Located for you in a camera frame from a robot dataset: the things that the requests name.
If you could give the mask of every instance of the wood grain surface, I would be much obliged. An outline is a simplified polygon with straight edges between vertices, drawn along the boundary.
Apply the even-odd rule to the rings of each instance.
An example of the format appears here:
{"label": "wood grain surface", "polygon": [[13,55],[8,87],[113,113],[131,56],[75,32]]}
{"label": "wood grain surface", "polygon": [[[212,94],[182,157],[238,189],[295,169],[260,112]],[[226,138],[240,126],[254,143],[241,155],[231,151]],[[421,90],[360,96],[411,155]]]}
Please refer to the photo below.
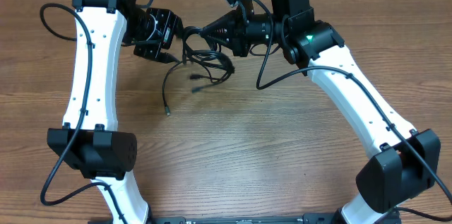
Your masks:
{"label": "wood grain surface", "polygon": [[[263,0],[270,6],[269,0]],[[96,189],[66,203],[40,203],[42,185],[57,160],[47,147],[50,127],[60,127],[71,92],[75,45],[48,33],[41,5],[71,0],[0,0],[0,223],[86,223],[107,218]],[[438,173],[452,187],[452,0],[311,0],[316,17],[335,26],[379,92],[419,130],[441,139]],[[228,12],[224,0],[155,0],[184,25],[204,26]],[[46,12],[59,33],[74,36],[71,16]],[[191,45],[203,48],[196,38]],[[181,56],[181,42],[171,53]],[[308,78],[293,76],[255,89],[262,58],[232,58],[236,73],[197,94],[189,81],[196,66],[176,70],[123,48],[119,60],[119,130],[138,138],[134,168],[155,216],[191,218],[293,216],[331,212],[357,193],[355,176],[367,162],[341,113]],[[288,71],[278,52],[263,81]],[[63,164],[48,199],[88,180]],[[420,194],[407,206],[443,216],[451,206],[441,190]],[[403,214],[405,223],[428,223]]]}

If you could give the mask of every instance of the black cable tie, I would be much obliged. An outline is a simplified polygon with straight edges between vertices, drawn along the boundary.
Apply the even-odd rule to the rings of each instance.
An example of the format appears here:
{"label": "black cable tie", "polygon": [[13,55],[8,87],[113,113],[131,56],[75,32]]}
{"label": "black cable tie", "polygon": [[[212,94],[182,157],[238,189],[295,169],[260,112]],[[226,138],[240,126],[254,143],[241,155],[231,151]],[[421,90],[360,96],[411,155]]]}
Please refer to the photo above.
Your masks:
{"label": "black cable tie", "polygon": [[107,191],[109,188],[111,188],[112,187],[112,185],[104,185],[104,191]]}

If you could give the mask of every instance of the white plastic casing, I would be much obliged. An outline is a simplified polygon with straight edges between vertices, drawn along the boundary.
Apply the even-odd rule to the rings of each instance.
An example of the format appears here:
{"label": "white plastic casing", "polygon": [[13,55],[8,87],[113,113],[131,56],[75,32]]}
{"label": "white plastic casing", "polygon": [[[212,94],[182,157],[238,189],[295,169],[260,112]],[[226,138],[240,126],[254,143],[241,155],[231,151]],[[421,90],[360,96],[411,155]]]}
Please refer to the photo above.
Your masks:
{"label": "white plastic casing", "polygon": [[[93,74],[86,110],[88,111],[81,129],[93,130],[96,124],[104,124],[105,130],[117,131],[116,116],[116,80],[118,71],[119,49],[122,37],[126,32],[127,20],[119,12],[107,13],[106,8],[85,7],[77,12],[90,31],[93,49]],[[88,46],[83,29],[76,20],[77,53],[73,75],[72,93],[69,106],[63,118],[75,129],[83,91],[85,90],[86,72],[88,68]]]}
{"label": "white plastic casing", "polygon": [[[383,112],[405,137],[410,138],[411,123],[404,120],[379,94],[375,87],[367,80],[352,58],[349,49],[339,46],[331,47],[320,53],[320,58],[310,61],[309,66],[332,66],[353,73],[364,87],[374,97]],[[372,158],[381,152],[380,146],[387,143],[394,146],[400,139],[386,129],[388,126],[372,105],[361,88],[352,80],[334,71],[314,70],[308,72],[313,82],[322,88],[335,103],[344,117],[358,135],[367,157]],[[361,194],[342,208],[342,215],[348,224],[372,224],[385,214],[377,213],[366,204]]]}
{"label": "white plastic casing", "polygon": [[[119,61],[119,49],[127,28],[127,20],[119,12],[107,13],[106,8],[85,7],[77,12],[90,31],[93,48],[93,69],[90,83],[90,92],[85,116],[81,129],[93,130],[96,124],[103,124],[107,131],[117,131],[118,120],[116,115],[116,82]],[[63,125],[71,124],[75,129],[83,92],[85,90],[86,72],[88,69],[88,46],[86,36],[80,23],[77,27],[77,53],[74,69],[71,99]],[[112,177],[96,177],[92,182],[103,181],[111,186],[119,209],[124,214],[128,224],[145,224],[148,218],[149,206],[140,195],[133,171],[126,172],[123,180],[118,181]],[[113,215],[113,224],[122,224],[111,196],[104,187],[99,190],[105,198]]]}
{"label": "white plastic casing", "polygon": [[[121,209],[128,224],[146,224],[149,206],[140,195],[133,171],[126,172],[124,179],[121,181],[113,177],[96,177],[91,182],[106,182],[111,185],[119,209]],[[112,198],[108,191],[104,190],[103,186],[98,187],[107,202],[108,208],[112,212],[113,224],[122,224],[122,220],[119,219],[119,215],[114,208]]]}

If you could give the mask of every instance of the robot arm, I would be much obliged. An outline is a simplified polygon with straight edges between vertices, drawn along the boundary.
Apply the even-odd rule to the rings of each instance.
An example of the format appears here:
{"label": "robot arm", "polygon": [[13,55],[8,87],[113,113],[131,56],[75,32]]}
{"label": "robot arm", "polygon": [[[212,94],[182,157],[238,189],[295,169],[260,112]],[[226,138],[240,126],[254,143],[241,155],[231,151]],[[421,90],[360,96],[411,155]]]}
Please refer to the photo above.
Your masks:
{"label": "robot arm", "polygon": [[[68,151],[64,161],[73,169],[80,170],[84,178],[109,185],[114,198],[104,187],[100,187],[100,191],[113,213],[113,223],[145,224],[155,221],[160,224],[159,219],[151,220],[150,208],[141,197],[133,175],[136,138],[133,134],[117,131],[117,64],[121,42],[126,45],[143,44],[134,51],[140,57],[165,63],[176,61],[174,57],[163,53],[162,49],[170,47],[174,34],[180,35],[182,22],[171,11],[149,8],[144,12],[136,8],[135,2],[73,0],[73,6],[87,25],[94,44],[93,75],[87,113],[76,139],[76,147]],[[232,6],[237,5],[237,0],[227,2]],[[267,43],[270,29],[274,28],[275,35],[282,36],[276,40],[282,45],[285,58],[291,64],[299,68],[328,66],[352,73],[402,136],[417,152],[422,153],[428,165],[436,171],[440,149],[438,137],[431,130],[417,133],[413,125],[389,106],[359,70],[337,32],[327,23],[314,21],[314,10],[309,0],[272,0],[272,3],[276,22],[273,27],[269,27],[266,15],[254,15],[251,2],[242,2],[240,9],[208,25],[200,35],[230,48],[235,56],[245,57],[252,44]],[[73,89],[64,115],[64,128],[49,129],[47,136],[50,148],[58,155],[68,145],[77,124],[88,69],[87,47],[79,23],[77,34],[79,41]],[[338,106],[356,131],[370,159],[357,175],[360,194],[334,217],[329,216],[330,221],[325,220],[325,223],[375,223],[390,213],[394,206],[433,186],[432,177],[400,143],[400,139],[391,131],[393,127],[382,120],[381,114],[355,82],[341,73],[325,69],[311,70],[305,76],[318,84]],[[117,207],[121,209],[123,219]],[[300,224],[308,222],[313,216],[316,214],[308,213],[295,220],[274,221]],[[194,223],[202,224],[203,220]]]}
{"label": "robot arm", "polygon": [[[149,60],[169,63],[175,60],[162,52],[169,49],[182,22],[166,9],[136,7],[136,0],[73,0],[73,7],[88,28],[93,43],[92,75],[86,113],[77,131],[74,146],[64,161],[84,178],[99,185],[113,215],[111,223],[146,224],[150,208],[143,200],[133,175],[136,138],[118,132],[116,84],[119,51],[137,45],[134,54]],[[77,51],[71,98],[63,118],[63,129],[49,129],[47,143],[58,155],[64,152],[76,132],[88,71],[88,46],[85,31],[76,20]]]}

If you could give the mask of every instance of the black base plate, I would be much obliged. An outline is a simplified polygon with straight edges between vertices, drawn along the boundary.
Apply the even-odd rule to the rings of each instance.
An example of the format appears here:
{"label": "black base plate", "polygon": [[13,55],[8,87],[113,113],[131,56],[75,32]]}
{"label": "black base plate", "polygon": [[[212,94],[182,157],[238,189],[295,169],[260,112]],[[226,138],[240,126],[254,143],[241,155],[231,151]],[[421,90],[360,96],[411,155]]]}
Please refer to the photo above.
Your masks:
{"label": "black base plate", "polygon": [[[154,218],[148,224],[335,224],[333,223],[334,213],[305,213],[303,216],[292,217],[237,217],[237,218]],[[399,212],[387,215],[377,224],[401,224]]]}

